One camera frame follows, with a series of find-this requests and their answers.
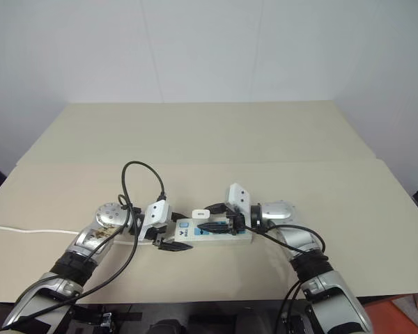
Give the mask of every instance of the white cable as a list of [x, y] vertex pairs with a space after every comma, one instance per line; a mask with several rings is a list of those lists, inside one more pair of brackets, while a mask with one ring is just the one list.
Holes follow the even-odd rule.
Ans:
[[[63, 234], [74, 234], [74, 235], [79, 234], [78, 232], [67, 231], [67, 230], [23, 230], [21, 228], [9, 228], [7, 226], [0, 226], [0, 230], [9, 231], [9, 232], [17, 232], [17, 233], [63, 233]], [[118, 245], [133, 246], [133, 243], [129, 241], [115, 241], [114, 243]]]

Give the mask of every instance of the white wall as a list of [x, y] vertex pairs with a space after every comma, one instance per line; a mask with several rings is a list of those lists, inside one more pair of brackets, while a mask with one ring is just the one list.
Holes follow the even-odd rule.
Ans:
[[418, 187], [418, 0], [0, 0], [0, 169], [68, 102], [335, 100]]

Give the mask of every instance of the power strip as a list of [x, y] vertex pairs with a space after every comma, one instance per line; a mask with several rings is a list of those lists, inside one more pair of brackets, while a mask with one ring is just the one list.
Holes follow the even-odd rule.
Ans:
[[[227, 218], [214, 218], [210, 221], [220, 224], [227, 224]], [[231, 234], [214, 234], [203, 231], [198, 228], [201, 223], [199, 219], [178, 219], [176, 221], [175, 241], [184, 242], [191, 246], [201, 245], [223, 245], [223, 244], [248, 244], [252, 240], [249, 231], [242, 231], [237, 235]]]

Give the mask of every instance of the white backdrop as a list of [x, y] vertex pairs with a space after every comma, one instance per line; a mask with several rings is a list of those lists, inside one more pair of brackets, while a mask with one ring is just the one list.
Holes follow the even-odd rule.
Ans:
[[0, 169], [68, 102], [334, 100], [418, 188], [418, 0], [0, 0]]

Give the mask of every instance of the beige tabletop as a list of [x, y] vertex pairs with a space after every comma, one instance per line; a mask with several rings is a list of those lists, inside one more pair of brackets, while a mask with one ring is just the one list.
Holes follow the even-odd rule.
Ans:
[[20, 164], [372, 159], [331, 101], [71, 104]]
[[[377, 159], [262, 164], [153, 164], [174, 211], [224, 199], [238, 182], [253, 202], [291, 201], [322, 234], [326, 254], [358, 296], [418, 292], [418, 209]], [[0, 188], [0, 225], [80, 230], [121, 192], [122, 164], [20, 164]], [[155, 200], [158, 185], [133, 166], [133, 201]], [[66, 234], [0, 231], [0, 301], [13, 301], [48, 271], [72, 240]], [[115, 245], [87, 283], [111, 275], [130, 252]], [[96, 303], [281, 299], [295, 275], [282, 250], [251, 244], [168, 253], [140, 246], [123, 275], [85, 301]]]

